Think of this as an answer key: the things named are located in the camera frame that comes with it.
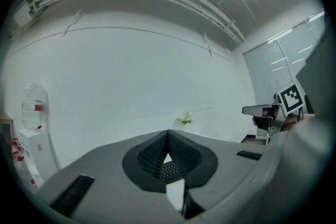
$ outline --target white cabinet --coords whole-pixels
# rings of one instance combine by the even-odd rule
[[[37,187],[40,187],[57,172],[48,133],[44,130],[22,129],[18,136],[28,170]]]

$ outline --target white wall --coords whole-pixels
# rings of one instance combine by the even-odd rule
[[[256,99],[243,54],[322,9],[323,5],[319,0],[304,0],[254,31],[246,38],[244,43],[234,49],[233,56],[236,59],[238,72],[242,78],[244,89],[246,89],[246,94],[244,95],[246,105],[255,105]],[[249,133],[256,134],[256,130],[256,127],[251,126]]]
[[[210,56],[203,33],[227,59]],[[67,0],[13,37],[1,69],[2,108],[16,132],[24,82],[44,85],[60,167],[100,145],[164,129],[240,142],[251,121],[241,114],[245,91],[222,35],[160,0]],[[194,123],[184,127],[176,118],[186,111]]]

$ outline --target sticker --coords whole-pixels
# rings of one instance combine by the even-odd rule
[[[305,99],[301,94],[297,82],[291,83],[286,88],[278,92],[285,115],[292,113],[295,110],[305,105]]]

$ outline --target fluorescent light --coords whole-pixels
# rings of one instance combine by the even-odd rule
[[[316,20],[317,18],[320,18],[320,17],[323,16],[324,14],[325,14],[324,11],[320,12],[319,14],[316,14],[315,16],[313,16],[313,17],[311,17],[311,18],[309,19],[309,22],[312,22],[312,21]]]
[[[302,61],[303,59],[304,59],[304,58],[302,58],[302,59],[300,59],[300,60],[297,60],[297,61],[295,61],[295,62],[293,62],[293,63],[296,63],[296,62]]]
[[[282,61],[282,60],[285,60],[286,58],[287,58],[287,57],[284,57],[284,58],[282,58],[282,59],[280,59],[280,60],[277,60],[277,61],[271,63],[271,65],[273,65],[273,64],[275,64],[275,63],[277,63],[277,62],[280,62],[280,61]]]
[[[272,43],[273,41],[278,40],[279,38],[285,36],[286,34],[289,34],[289,33],[292,32],[292,31],[293,31],[293,28],[290,28],[290,29],[287,30],[286,32],[283,32],[281,35],[276,36],[275,38],[271,39],[268,43],[270,44],[270,43]]]
[[[274,70],[272,70],[272,72],[277,71],[277,70],[279,70],[281,68],[284,68],[284,67],[280,67],[280,68],[274,69]]]
[[[310,49],[312,46],[313,46],[313,45],[311,45],[311,46],[307,47],[306,49],[303,49],[303,50],[299,51],[299,52],[298,52],[298,54],[299,54],[300,52],[303,52],[303,51],[305,51],[305,50],[308,50],[308,49]]]

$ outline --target red label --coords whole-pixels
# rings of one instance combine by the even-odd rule
[[[42,106],[40,104],[36,104],[35,111],[42,111]]]

